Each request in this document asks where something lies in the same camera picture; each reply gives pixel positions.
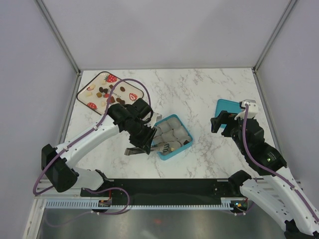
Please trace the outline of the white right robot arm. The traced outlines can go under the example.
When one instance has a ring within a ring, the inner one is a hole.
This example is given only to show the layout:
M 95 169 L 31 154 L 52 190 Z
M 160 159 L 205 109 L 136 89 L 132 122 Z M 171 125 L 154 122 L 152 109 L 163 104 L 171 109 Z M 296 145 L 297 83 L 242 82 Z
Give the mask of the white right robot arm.
M 243 170 L 229 177 L 229 193 L 236 197 L 242 194 L 263 209 L 281 226 L 285 238 L 317 239 L 318 209 L 296 183 L 283 156 L 265 142 L 264 129 L 257 120 L 221 111 L 210 122 L 212 133 L 225 125 L 222 136 L 232 138 L 248 165 L 274 189 L 279 198 L 258 189 L 257 181 Z

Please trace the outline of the metal tongs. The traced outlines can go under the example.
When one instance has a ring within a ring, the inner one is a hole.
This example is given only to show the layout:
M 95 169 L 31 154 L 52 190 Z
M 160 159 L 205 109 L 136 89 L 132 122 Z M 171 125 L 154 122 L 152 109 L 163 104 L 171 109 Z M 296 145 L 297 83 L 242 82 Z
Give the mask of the metal tongs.
M 149 155 L 151 152 L 167 152 L 169 151 L 170 146 L 168 143 L 159 143 L 152 145 L 150 147 L 147 147 L 146 149 L 142 149 L 139 147 L 132 147 L 132 148 L 126 148 L 124 155 L 130 156 L 130 155 L 136 155 L 136 154 L 143 154 L 146 153 Z

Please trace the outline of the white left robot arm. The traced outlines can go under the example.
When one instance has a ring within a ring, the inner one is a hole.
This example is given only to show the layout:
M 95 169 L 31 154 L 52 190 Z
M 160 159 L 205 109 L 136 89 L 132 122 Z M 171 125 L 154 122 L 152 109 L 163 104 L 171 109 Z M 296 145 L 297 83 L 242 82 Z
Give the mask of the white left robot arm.
M 88 188 L 97 196 L 105 196 L 109 191 L 106 176 L 99 170 L 78 168 L 77 163 L 99 144 L 123 131 L 129 134 L 130 144 L 142 153 L 150 154 L 158 117 L 160 115 L 141 98 L 131 105 L 111 105 L 96 124 L 70 141 L 56 147 L 44 146 L 41 151 L 42 172 L 59 193 L 76 187 Z

